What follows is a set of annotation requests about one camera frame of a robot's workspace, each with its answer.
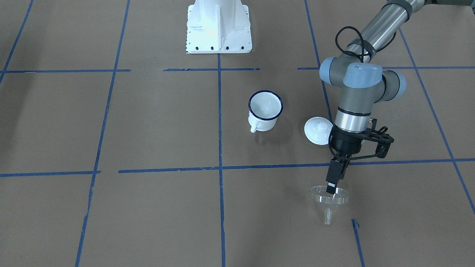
grid line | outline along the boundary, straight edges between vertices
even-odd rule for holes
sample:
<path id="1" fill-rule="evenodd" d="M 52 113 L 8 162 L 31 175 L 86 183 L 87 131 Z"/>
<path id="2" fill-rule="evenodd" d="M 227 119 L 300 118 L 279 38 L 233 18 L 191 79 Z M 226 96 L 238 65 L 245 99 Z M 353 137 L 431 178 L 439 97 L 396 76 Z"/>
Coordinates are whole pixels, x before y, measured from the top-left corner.
<path id="1" fill-rule="evenodd" d="M 455 159 L 456 162 L 475 162 L 475 158 Z M 407 161 L 381 161 L 381 162 L 351 162 L 350 165 L 394 165 L 394 164 L 422 164 L 422 163 L 445 163 L 452 162 L 452 159 L 432 159 L 432 160 L 407 160 Z M 274 168 L 306 168 L 306 167 L 328 167 L 329 163 L 304 163 L 304 164 L 274 164 L 274 165 L 237 165 L 221 166 L 223 170 L 242 169 L 274 169 Z M 214 171 L 219 170 L 219 166 L 213 167 L 190 167 L 190 168 L 164 168 L 164 169 L 129 169 L 119 170 L 118 173 L 143 173 L 143 172 L 189 172 L 189 171 Z"/>
<path id="2" fill-rule="evenodd" d="M 163 71 L 253 71 L 261 70 L 258 67 L 235 67 L 235 68 L 167 68 Z"/>
<path id="3" fill-rule="evenodd" d="M 109 94 L 107 96 L 107 104 L 105 105 L 105 112 L 104 112 L 104 119 L 102 122 L 102 129 L 101 129 L 101 135 L 99 137 L 99 145 L 97 147 L 97 155 L 94 163 L 94 173 L 91 178 L 91 186 L 89 188 L 89 197 L 87 201 L 87 212 L 86 215 L 84 216 L 84 221 L 83 221 L 83 226 L 82 226 L 82 231 L 81 231 L 81 238 L 79 240 L 79 246 L 77 248 L 77 256 L 76 256 L 76 263 L 75 267 L 79 267 L 79 261 L 81 259 L 81 252 L 83 249 L 83 243 L 84 243 L 84 236 L 86 234 L 86 227 L 87 227 L 87 219 L 89 217 L 89 211 L 91 208 L 91 201 L 92 201 L 92 196 L 93 196 L 93 187 L 95 183 L 95 177 L 96 177 L 96 172 L 97 172 L 97 167 L 99 165 L 99 158 L 101 155 L 101 148 L 102 148 L 102 142 L 104 139 L 104 132 L 105 132 L 105 125 L 107 123 L 107 114 L 109 113 L 109 105 L 111 102 L 111 96 L 112 96 L 112 90 L 114 88 L 114 82 L 115 82 L 115 75 L 117 73 L 117 65 L 119 64 L 119 56 L 120 56 L 120 50 L 122 47 L 122 40 L 124 38 L 124 32 L 125 32 L 125 25 L 127 23 L 127 15 L 129 12 L 129 5 L 130 5 L 130 0 L 127 0 L 127 5 L 125 7 L 125 14 L 123 17 L 123 23 L 122 23 L 122 30 L 119 38 L 119 45 L 117 47 L 117 54 L 115 56 L 115 63 L 114 63 L 114 71 L 112 72 L 112 79 L 111 79 L 111 85 L 109 87 Z"/>
<path id="4" fill-rule="evenodd" d="M 361 267 L 364 267 L 363 251 L 361 250 L 360 237 L 358 235 L 360 224 L 355 219 L 352 219 L 351 223 L 353 224 L 353 232 L 355 234 L 356 246 L 358 247 L 358 255 L 360 255 Z"/>
<path id="5" fill-rule="evenodd" d="M 221 215 L 221 265 L 226 266 L 226 246 L 224 233 L 224 194 L 223 194 L 223 156 L 222 156 L 222 117 L 221 117 L 221 54 L 218 54 L 218 134 L 219 134 L 219 208 Z"/>
<path id="6" fill-rule="evenodd" d="M 116 72 L 130 72 L 131 69 L 117 69 Z M 6 70 L 2 73 L 76 73 L 76 72 L 114 72 L 113 69 L 46 69 L 46 70 Z"/>
<path id="7" fill-rule="evenodd" d="M 305 10 L 307 12 L 307 19 L 308 19 L 308 26 L 310 27 L 310 34 L 312 35 L 312 42 L 313 42 L 313 47 L 314 47 L 314 50 L 315 50 L 315 57 L 317 58 L 317 65 L 318 67 L 320 68 L 320 57 L 318 55 L 318 49 L 317 49 L 317 43 L 315 41 L 315 34 L 314 34 L 314 27 L 312 25 L 312 19 L 310 18 L 310 11 L 308 10 L 308 3 L 307 3 L 307 0 L 304 0 L 305 1 Z M 322 81 L 320 78 L 319 78 L 320 82 L 322 83 L 322 88 L 323 88 L 323 95 L 325 96 L 325 103 L 327 105 L 327 109 L 328 109 L 328 118 L 330 119 L 330 121 L 332 122 L 333 121 L 333 117 L 332 117 L 332 110 L 330 108 L 330 102 L 328 101 L 328 95 L 327 95 L 327 91 L 326 91 L 326 85 L 325 85 L 325 82 Z"/>
<path id="8" fill-rule="evenodd" d="M 20 173 L 0 173 L 0 177 L 35 177 L 35 176 L 58 176 L 58 175 L 84 175 L 100 173 L 101 171 L 79 171 L 79 172 L 20 172 Z"/>

floor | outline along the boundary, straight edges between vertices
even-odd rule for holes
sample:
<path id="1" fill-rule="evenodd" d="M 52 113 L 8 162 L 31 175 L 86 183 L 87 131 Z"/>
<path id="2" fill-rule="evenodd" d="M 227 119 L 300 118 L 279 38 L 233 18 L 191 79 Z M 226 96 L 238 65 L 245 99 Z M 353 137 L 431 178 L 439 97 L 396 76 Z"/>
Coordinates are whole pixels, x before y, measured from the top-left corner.
<path id="1" fill-rule="evenodd" d="M 470 8 L 426 6 L 373 60 L 408 80 L 373 110 L 396 142 L 348 168 L 327 226 L 310 188 L 331 155 L 303 125 L 336 113 L 336 32 L 384 1 L 244 0 L 252 53 L 187 55 L 193 2 L 0 1 L 0 266 L 475 262 Z M 262 89 L 284 111 L 252 134 Z"/>

blue tape line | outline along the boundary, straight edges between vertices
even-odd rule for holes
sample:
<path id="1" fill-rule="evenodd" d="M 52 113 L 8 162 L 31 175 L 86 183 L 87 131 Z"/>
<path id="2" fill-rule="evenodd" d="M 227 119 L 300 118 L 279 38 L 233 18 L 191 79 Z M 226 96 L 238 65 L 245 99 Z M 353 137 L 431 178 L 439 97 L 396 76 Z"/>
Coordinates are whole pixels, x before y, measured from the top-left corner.
<path id="1" fill-rule="evenodd" d="M 315 56 L 317 57 L 317 64 L 320 67 L 320 57 L 318 56 L 318 50 L 317 50 L 317 42 L 315 41 L 315 34 L 314 34 L 314 27 L 312 25 L 312 20 L 310 19 L 310 12 L 308 10 L 308 3 L 307 0 L 305 1 L 305 10 L 307 11 L 307 19 L 308 19 L 308 25 L 310 26 L 310 33 L 312 34 L 312 42 L 313 42 L 313 47 L 315 49 Z"/>
<path id="2" fill-rule="evenodd" d="M 221 71 L 250 71 L 250 70 L 261 70 L 258 67 L 236 67 L 236 68 L 222 68 Z"/>
<path id="3" fill-rule="evenodd" d="M 475 162 L 475 158 L 455 159 L 456 162 Z M 451 159 L 436 160 L 412 160 L 412 161 L 381 161 L 381 162 L 351 162 L 351 165 L 389 165 L 389 164 L 416 164 L 416 163 L 443 163 L 452 162 Z M 242 169 L 273 169 L 273 168 L 305 168 L 305 167 L 328 167 L 329 163 L 308 163 L 308 164 L 276 164 L 276 165 L 239 165 L 222 166 L 223 170 L 242 170 Z M 141 172 L 188 172 L 188 171 L 213 171 L 219 170 L 215 167 L 191 167 L 191 168 L 166 168 L 166 169 L 131 169 L 120 170 L 119 173 L 141 173 Z"/>
<path id="4" fill-rule="evenodd" d="M 414 69 L 414 67 L 383 67 L 383 69 Z"/>
<path id="5" fill-rule="evenodd" d="M 243 166 L 225 166 L 225 167 L 223 167 L 223 170 L 299 168 L 299 167 L 328 167 L 328 166 L 330 166 L 329 163 L 277 164 L 277 165 L 243 165 Z"/>
<path id="6" fill-rule="evenodd" d="M 319 67 L 298 67 L 297 70 L 315 70 L 320 69 Z"/>
<path id="7" fill-rule="evenodd" d="M 353 231 L 355 233 L 356 245 L 358 246 L 358 254 L 360 255 L 361 267 L 364 267 L 363 252 L 361 250 L 360 237 L 358 236 L 358 229 L 360 228 L 360 224 L 355 219 L 352 219 L 351 223 L 353 224 Z"/>
<path id="8" fill-rule="evenodd" d="M 418 69 L 474 69 L 475 66 L 439 66 L 439 67 L 416 67 Z"/>
<path id="9" fill-rule="evenodd" d="M 250 71 L 261 70 L 258 67 L 238 67 L 238 68 L 168 68 L 163 71 Z"/>
<path id="10" fill-rule="evenodd" d="M 416 70 L 416 73 L 417 73 L 417 76 L 419 78 L 419 82 L 420 82 L 420 85 L 422 86 L 422 90 L 424 90 L 424 94 L 426 95 L 426 99 L 427 99 L 427 102 L 429 103 L 429 106 L 430 106 L 430 110 L 432 111 L 432 115 L 434 116 L 435 120 L 436 120 L 436 123 L 437 123 L 437 126 L 439 127 L 439 131 L 440 131 L 440 134 L 442 135 L 442 138 L 444 139 L 444 143 L 446 145 L 446 148 L 447 148 L 447 151 L 450 155 L 450 159 L 452 160 L 452 163 L 454 164 L 454 167 L 455 167 L 455 170 L 457 172 L 457 175 L 458 175 L 458 178 L 460 180 L 460 183 L 462 184 L 462 187 L 464 188 L 464 191 L 465 191 L 465 195 L 467 195 L 467 199 L 468 199 L 468 202 L 470 203 L 470 206 L 472 207 L 472 211 L 473 213 L 475 214 L 475 206 L 474 206 L 474 203 L 472 201 L 472 197 L 470 196 L 470 193 L 468 192 L 467 190 L 467 186 L 465 185 L 465 182 L 464 182 L 464 179 L 462 178 L 462 175 L 460 174 L 460 171 L 458 169 L 458 166 L 457 166 L 457 163 L 455 161 L 455 158 L 454 158 L 454 155 L 452 154 L 452 150 L 450 149 L 450 146 L 448 145 L 448 141 L 447 141 L 447 138 L 444 134 L 444 131 L 442 130 L 442 126 L 439 122 L 439 119 L 437 117 L 437 114 L 436 114 L 436 111 L 432 105 L 432 102 L 430 101 L 430 98 L 429 98 L 429 94 L 427 93 L 427 90 L 426 90 L 426 86 L 424 85 L 424 82 L 422 81 L 422 77 L 420 76 L 420 73 L 419 73 L 419 70 L 418 68 L 416 67 L 416 62 L 412 56 L 412 53 L 409 49 L 409 45 L 406 41 L 406 38 L 404 37 L 404 35 L 402 34 L 402 30 L 399 29 L 399 33 L 401 34 L 401 37 L 402 37 L 402 40 L 404 41 L 404 45 L 406 46 L 406 49 L 409 53 L 409 57 L 411 58 L 411 61 L 412 61 L 412 65 L 414 65 L 414 68 Z"/>
<path id="11" fill-rule="evenodd" d="M 23 19 L 23 23 L 21 24 L 20 31 L 18 32 L 17 38 L 15 39 L 15 42 L 13 43 L 13 46 L 10 50 L 10 54 L 8 55 L 7 62 L 5 63 L 5 66 L 3 67 L 3 72 L 0 76 L 0 84 L 3 81 L 3 77 L 5 76 L 5 71 L 7 71 L 7 69 L 8 69 L 8 65 L 10 64 L 11 57 L 13 56 L 13 52 L 15 52 L 15 48 L 17 47 L 18 40 L 20 39 L 20 36 L 21 36 L 21 33 L 23 32 L 25 24 L 27 23 L 27 19 L 28 19 L 29 13 L 31 11 L 31 6 L 32 5 L 33 5 L 33 0 L 31 0 L 30 4 L 28 5 L 28 10 L 27 10 L 27 13 L 25 15 L 25 18 Z"/>
<path id="12" fill-rule="evenodd" d="M 120 38 L 119 38 L 119 46 L 117 48 L 117 54 L 115 56 L 114 71 L 112 72 L 111 85 L 109 87 L 109 94 L 107 96 L 107 104 L 105 106 L 104 119 L 103 119 L 103 122 L 102 122 L 102 129 L 101 129 L 101 136 L 99 137 L 99 145 L 97 146 L 97 155 L 96 155 L 96 159 L 95 159 L 95 163 L 94 163 L 94 173 L 92 175 L 91 186 L 89 188 L 89 197 L 88 197 L 88 200 L 87 200 L 87 212 L 86 212 L 86 215 L 84 216 L 83 227 L 82 227 L 82 231 L 81 231 L 81 238 L 79 240 L 79 246 L 77 248 L 77 256 L 76 256 L 75 267 L 79 267 L 79 261 L 81 259 L 81 252 L 82 252 L 82 249 L 83 249 L 84 236 L 86 234 L 87 219 L 89 217 L 89 211 L 90 211 L 90 208 L 91 208 L 91 200 L 92 200 L 92 195 L 93 195 L 92 188 L 94 187 L 96 171 L 97 171 L 97 167 L 99 165 L 99 158 L 100 158 L 100 155 L 101 155 L 102 142 L 103 142 L 103 139 L 104 139 L 105 125 L 107 124 L 107 114 L 109 113 L 109 105 L 110 105 L 110 102 L 111 102 L 112 89 L 114 88 L 115 74 L 117 72 L 117 66 L 119 64 L 120 50 L 122 48 L 122 40 L 124 38 L 125 25 L 126 25 L 126 22 L 127 22 L 127 14 L 129 13 L 129 5 L 130 5 L 130 0 L 127 0 L 127 6 L 125 7 L 125 14 L 124 14 L 124 17 L 123 17 L 122 30 L 121 30 L 121 34 L 120 34 Z"/>
<path id="13" fill-rule="evenodd" d="M 166 168 L 166 169 L 138 169 L 119 170 L 119 173 L 141 173 L 141 172 L 189 172 L 189 171 L 211 171 L 218 170 L 219 167 L 192 167 L 192 168 Z"/>
<path id="14" fill-rule="evenodd" d="M 118 69 L 117 72 L 130 72 L 131 69 Z M 52 69 L 52 70 L 7 70 L 5 73 L 75 73 L 75 72 L 114 72 L 113 69 Z"/>
<path id="15" fill-rule="evenodd" d="M 221 54 L 218 54 L 218 135 L 219 135 L 219 208 L 221 214 L 221 265 L 226 266 L 226 246 L 224 233 L 224 194 L 222 156 L 222 113 L 221 113 Z"/>
<path id="16" fill-rule="evenodd" d="M 414 164 L 414 163 L 437 163 L 452 162 L 451 159 L 441 160 L 413 160 L 413 161 L 387 161 L 387 162 L 351 162 L 350 165 L 388 165 L 388 164 Z"/>
<path id="17" fill-rule="evenodd" d="M 307 3 L 307 0 L 304 0 L 305 1 L 305 10 L 307 11 L 307 19 L 308 19 L 308 25 L 310 27 L 310 33 L 312 34 L 312 41 L 313 41 L 313 47 L 315 49 L 315 57 L 317 58 L 317 65 L 318 67 L 320 67 L 320 57 L 318 55 L 318 49 L 317 49 L 317 43 L 315 41 L 315 34 L 314 34 L 314 27 L 312 26 L 312 20 L 310 19 L 310 12 L 308 10 L 308 3 Z M 327 92 L 326 92 L 326 85 L 325 85 L 325 82 L 320 80 L 322 82 L 322 88 L 323 88 L 323 95 L 325 96 L 325 102 L 326 102 L 326 105 L 327 105 L 327 108 L 328 108 L 328 117 L 330 119 L 330 121 L 332 122 L 333 121 L 333 117 L 332 117 L 332 111 L 331 111 L 331 108 L 330 108 L 330 102 L 328 101 L 328 95 L 327 95 Z"/>
<path id="18" fill-rule="evenodd" d="M 474 158 L 471 159 L 455 159 L 456 162 L 475 162 Z"/>
<path id="19" fill-rule="evenodd" d="M 168 68 L 163 71 L 218 71 L 217 68 Z"/>
<path id="20" fill-rule="evenodd" d="M 58 176 L 58 175 L 83 175 L 100 173 L 101 171 L 84 172 L 24 172 L 24 173 L 0 173 L 0 177 L 31 177 L 31 176 Z"/>

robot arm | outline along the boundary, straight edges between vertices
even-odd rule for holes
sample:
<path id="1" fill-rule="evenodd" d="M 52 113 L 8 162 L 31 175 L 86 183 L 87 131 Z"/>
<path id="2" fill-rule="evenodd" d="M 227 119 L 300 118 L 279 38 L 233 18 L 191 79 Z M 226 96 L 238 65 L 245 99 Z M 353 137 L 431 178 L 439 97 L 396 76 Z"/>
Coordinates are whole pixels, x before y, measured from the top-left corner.
<path id="1" fill-rule="evenodd" d="M 328 193 L 335 194 L 338 181 L 344 178 L 350 160 L 384 158 L 394 142 L 386 134 L 387 127 L 376 130 L 376 119 L 370 119 L 370 114 L 374 103 L 390 101 L 402 95 L 406 80 L 398 72 L 383 71 L 380 66 L 369 62 L 392 41 L 400 26 L 427 4 L 471 6 L 475 10 L 475 0 L 389 0 L 361 33 L 353 27 L 343 28 L 356 30 L 359 38 L 353 40 L 345 51 L 341 49 L 339 57 L 329 57 L 322 62 L 320 78 L 342 88 L 329 138 L 333 159 L 326 177 Z M 371 128 L 367 127 L 368 122 L 371 122 Z M 351 157 L 360 152 L 363 140 L 377 143 L 375 154 Z"/>

